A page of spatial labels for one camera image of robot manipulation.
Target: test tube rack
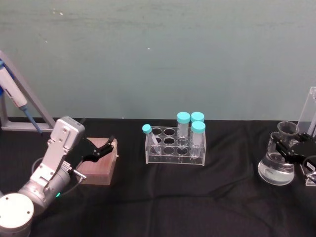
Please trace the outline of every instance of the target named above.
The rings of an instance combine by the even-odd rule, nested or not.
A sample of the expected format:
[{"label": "test tube rack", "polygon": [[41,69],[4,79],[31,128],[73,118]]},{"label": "test tube rack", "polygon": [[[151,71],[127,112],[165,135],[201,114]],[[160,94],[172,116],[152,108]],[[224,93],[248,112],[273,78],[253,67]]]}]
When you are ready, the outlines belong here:
[{"label": "test tube rack", "polygon": [[[151,144],[146,138],[145,153],[146,164],[148,163],[173,163],[173,164],[205,164],[206,153],[206,137],[203,136],[201,147],[193,147],[190,143],[190,133],[186,141],[177,137],[176,127],[158,127],[153,126],[153,134],[155,135],[158,145]],[[161,154],[155,152],[154,146],[160,148]],[[191,156],[191,149],[200,149],[199,156]]]}]

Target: test tube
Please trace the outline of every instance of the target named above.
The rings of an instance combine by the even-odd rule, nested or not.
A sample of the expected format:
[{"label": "test tube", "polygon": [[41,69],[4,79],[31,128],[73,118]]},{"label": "test tube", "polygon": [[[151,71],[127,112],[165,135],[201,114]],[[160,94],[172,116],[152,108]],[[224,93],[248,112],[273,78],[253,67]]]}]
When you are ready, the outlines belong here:
[{"label": "test tube", "polygon": [[204,122],[204,114],[201,112],[193,112],[191,114],[191,122],[201,121]]},{"label": "test tube", "polygon": [[149,124],[143,126],[143,132],[146,134],[148,144],[151,144],[157,154],[161,154],[160,148],[158,147],[158,141],[152,132],[152,127]]},{"label": "test tube", "polygon": [[193,157],[199,157],[203,145],[203,136],[205,132],[205,123],[201,121],[194,121],[191,126],[191,149],[190,154]]},{"label": "test tube", "polygon": [[177,136],[188,138],[190,114],[187,112],[179,112],[177,114],[178,129]]}]

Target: wooden block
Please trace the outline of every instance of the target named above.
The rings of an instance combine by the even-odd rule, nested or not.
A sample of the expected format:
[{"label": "wooden block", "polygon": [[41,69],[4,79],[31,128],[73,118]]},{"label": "wooden block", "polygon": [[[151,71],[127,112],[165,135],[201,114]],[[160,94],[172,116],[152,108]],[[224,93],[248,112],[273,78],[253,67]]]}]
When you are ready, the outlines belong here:
[{"label": "wooden block", "polygon": [[[96,147],[102,147],[108,140],[108,138],[88,139]],[[113,151],[100,158],[98,162],[85,161],[77,168],[80,173],[87,176],[87,179],[83,180],[82,184],[110,185],[118,154],[118,142],[116,139],[114,139],[112,145],[114,145]]]}]

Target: black tablecloth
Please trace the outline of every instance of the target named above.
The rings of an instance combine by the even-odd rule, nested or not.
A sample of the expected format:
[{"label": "black tablecloth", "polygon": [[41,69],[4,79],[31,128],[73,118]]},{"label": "black tablecloth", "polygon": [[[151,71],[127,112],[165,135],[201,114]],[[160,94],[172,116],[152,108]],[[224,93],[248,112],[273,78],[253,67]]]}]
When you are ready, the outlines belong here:
[{"label": "black tablecloth", "polygon": [[[277,121],[207,121],[205,166],[145,164],[142,125],[170,120],[88,119],[87,137],[118,140],[112,184],[81,185],[32,225],[31,237],[315,237],[316,188],[258,175]],[[0,131],[0,190],[16,192],[48,134]]]}]

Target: cable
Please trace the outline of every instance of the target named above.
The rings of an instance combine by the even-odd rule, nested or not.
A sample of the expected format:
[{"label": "cable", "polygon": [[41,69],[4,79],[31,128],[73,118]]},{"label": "cable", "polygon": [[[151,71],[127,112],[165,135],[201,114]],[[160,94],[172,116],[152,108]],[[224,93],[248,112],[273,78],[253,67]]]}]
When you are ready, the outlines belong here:
[{"label": "cable", "polygon": [[32,170],[31,170],[32,174],[34,173],[35,165],[36,165],[37,162],[39,162],[41,159],[43,159],[43,158],[39,158],[39,159],[35,160],[34,163],[32,164]]},{"label": "cable", "polygon": [[74,185],[71,189],[69,189],[68,191],[64,192],[63,194],[61,194],[60,196],[66,195],[68,193],[70,193],[72,190],[74,190],[81,182],[82,182],[83,178],[80,177],[78,183],[76,183],[76,185]]}]

